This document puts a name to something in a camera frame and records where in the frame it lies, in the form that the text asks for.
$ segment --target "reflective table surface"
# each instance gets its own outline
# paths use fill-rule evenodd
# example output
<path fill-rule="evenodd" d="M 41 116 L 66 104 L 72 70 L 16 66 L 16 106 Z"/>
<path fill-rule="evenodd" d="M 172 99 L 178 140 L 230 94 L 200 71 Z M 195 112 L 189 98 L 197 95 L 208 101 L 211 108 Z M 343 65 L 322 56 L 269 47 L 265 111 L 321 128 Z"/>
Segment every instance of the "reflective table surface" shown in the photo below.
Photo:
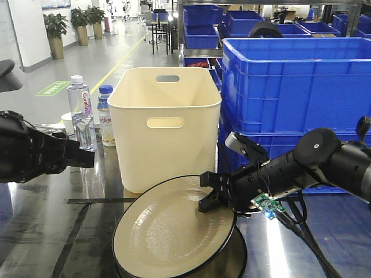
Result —
<path fill-rule="evenodd" d="M 115 148 L 99 144 L 93 169 L 68 167 L 26 184 L 0 184 L 0 277 L 117 277 L 112 236 L 138 194 L 124 190 Z M 371 277 L 371 212 L 348 194 L 306 195 L 308 225 L 345 277 Z M 239 218 L 244 278 L 326 277 L 291 231 L 261 214 Z"/>

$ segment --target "chair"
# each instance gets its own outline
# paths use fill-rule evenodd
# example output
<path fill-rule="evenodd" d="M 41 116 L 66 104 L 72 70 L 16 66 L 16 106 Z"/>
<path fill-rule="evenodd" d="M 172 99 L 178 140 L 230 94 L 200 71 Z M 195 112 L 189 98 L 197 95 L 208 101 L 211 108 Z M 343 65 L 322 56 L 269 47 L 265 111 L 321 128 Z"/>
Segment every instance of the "chair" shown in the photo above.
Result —
<path fill-rule="evenodd" d="M 144 20 L 144 13 L 149 11 L 150 7 L 148 5 L 141 5 L 140 12 L 138 13 L 138 24 L 139 22 L 143 23 Z"/>
<path fill-rule="evenodd" d="M 143 13 L 143 20 L 144 20 L 143 26 L 144 26 L 144 32 L 146 35 L 144 37 L 144 41 L 147 40 L 147 34 L 149 34 L 149 30 L 152 30 L 152 22 L 153 22 L 152 19 L 153 19 L 153 13 L 150 10 Z"/>

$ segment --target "potted plant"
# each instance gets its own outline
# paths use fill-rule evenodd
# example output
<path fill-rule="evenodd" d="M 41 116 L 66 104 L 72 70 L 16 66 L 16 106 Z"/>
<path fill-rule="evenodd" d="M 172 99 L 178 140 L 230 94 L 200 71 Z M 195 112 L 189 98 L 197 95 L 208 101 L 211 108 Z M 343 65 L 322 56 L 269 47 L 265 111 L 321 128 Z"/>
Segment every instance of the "potted plant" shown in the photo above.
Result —
<path fill-rule="evenodd" d="M 88 23 L 93 26 L 94 37 L 96 39 L 102 39 L 102 25 L 101 22 L 104 20 L 104 11 L 98 7 L 88 6 L 86 10 L 88 15 Z"/>
<path fill-rule="evenodd" d="M 57 15 L 49 13 L 48 15 L 44 14 L 43 16 L 52 57 L 53 59 L 63 59 L 62 34 L 65 35 L 67 33 L 66 22 L 68 20 L 60 13 Z"/>
<path fill-rule="evenodd" d="M 71 9 L 71 23 L 75 27 L 80 45 L 88 45 L 88 17 L 86 12 L 80 8 Z"/>

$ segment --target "black wheel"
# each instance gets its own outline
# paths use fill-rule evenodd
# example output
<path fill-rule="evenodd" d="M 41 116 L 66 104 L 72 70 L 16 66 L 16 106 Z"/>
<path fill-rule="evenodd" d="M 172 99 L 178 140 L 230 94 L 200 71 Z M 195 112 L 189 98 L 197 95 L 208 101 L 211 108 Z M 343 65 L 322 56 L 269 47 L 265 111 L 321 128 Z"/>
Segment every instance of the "black wheel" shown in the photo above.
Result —
<path fill-rule="evenodd" d="M 249 38 L 282 38 L 278 27 L 268 21 L 258 22 L 249 33 Z"/>

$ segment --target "small white cup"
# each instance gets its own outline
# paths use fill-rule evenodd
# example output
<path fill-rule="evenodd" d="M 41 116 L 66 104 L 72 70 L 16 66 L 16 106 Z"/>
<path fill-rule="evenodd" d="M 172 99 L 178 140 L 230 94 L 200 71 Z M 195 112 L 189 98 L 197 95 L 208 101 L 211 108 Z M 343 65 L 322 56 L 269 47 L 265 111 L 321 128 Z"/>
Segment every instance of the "small white cup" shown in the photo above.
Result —
<path fill-rule="evenodd" d="M 61 119 L 64 123 L 64 128 L 66 129 L 67 135 L 73 135 L 74 134 L 74 126 L 72 125 L 71 113 L 69 112 L 69 113 L 63 114 Z"/>

